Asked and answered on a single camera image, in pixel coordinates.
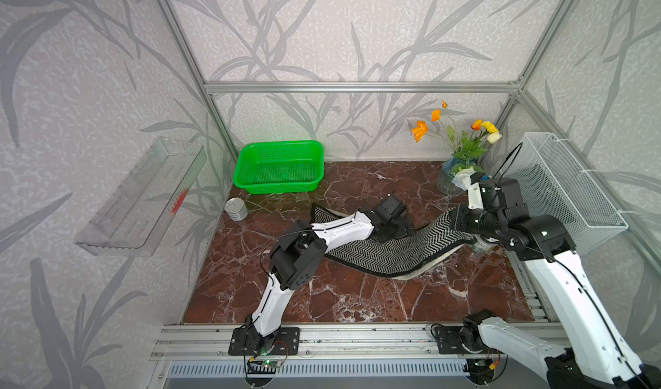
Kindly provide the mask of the black white knitted scarf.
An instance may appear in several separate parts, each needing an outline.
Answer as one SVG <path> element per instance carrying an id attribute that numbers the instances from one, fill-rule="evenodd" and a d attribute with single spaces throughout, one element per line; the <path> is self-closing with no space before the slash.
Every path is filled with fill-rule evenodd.
<path id="1" fill-rule="evenodd" d="M 476 239 L 451 227 L 452 212 L 417 230 L 413 236 L 379 242 L 365 239 L 328 251 L 325 257 L 344 266 L 382 278 L 407 280 L 450 257 Z"/>

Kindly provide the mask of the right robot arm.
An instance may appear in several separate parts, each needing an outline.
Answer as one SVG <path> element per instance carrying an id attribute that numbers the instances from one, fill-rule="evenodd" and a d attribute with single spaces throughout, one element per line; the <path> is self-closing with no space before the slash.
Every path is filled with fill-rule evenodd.
<path id="1" fill-rule="evenodd" d="M 473 173 L 460 180 L 468 203 L 452 211 L 452 227 L 514 252 L 544 290 L 570 342 L 550 344 L 483 310 L 464 320 L 465 347 L 502 352 L 552 388 L 658 388 L 659 369 L 643 363 L 618 332 L 565 225 L 550 215 L 530 216 L 515 179 Z"/>

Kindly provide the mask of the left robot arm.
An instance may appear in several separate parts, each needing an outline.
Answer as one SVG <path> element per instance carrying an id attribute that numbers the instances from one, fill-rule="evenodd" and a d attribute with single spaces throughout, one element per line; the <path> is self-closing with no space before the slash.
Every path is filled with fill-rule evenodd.
<path id="1" fill-rule="evenodd" d="M 246 319 L 247 330 L 256 338 L 273 337 L 294 291 L 313 278 L 328 252 L 354 242 L 364 245 L 370 240 L 384 243 L 411 237 L 414 225 L 405 210 L 397 207 L 390 213 L 378 207 L 328 223 L 296 221 L 270 251 L 267 286 L 258 307 Z"/>

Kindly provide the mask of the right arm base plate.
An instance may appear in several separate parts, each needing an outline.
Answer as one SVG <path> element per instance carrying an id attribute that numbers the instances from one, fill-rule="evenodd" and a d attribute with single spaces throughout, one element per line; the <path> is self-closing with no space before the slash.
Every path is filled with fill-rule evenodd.
<path id="1" fill-rule="evenodd" d="M 430 327 L 430 333 L 437 342 L 440 355 L 467 355 L 467 350 L 461 340 L 462 326 L 447 326 L 435 324 Z"/>

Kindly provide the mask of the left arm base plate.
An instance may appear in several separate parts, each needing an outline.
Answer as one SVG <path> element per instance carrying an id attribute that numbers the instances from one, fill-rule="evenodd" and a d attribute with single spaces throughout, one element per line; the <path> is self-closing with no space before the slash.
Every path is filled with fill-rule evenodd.
<path id="1" fill-rule="evenodd" d="M 292 356 L 297 355 L 301 340 L 298 327 L 281 327 L 276 332 L 261 336 L 254 327 L 233 330 L 228 349 L 229 356 Z"/>

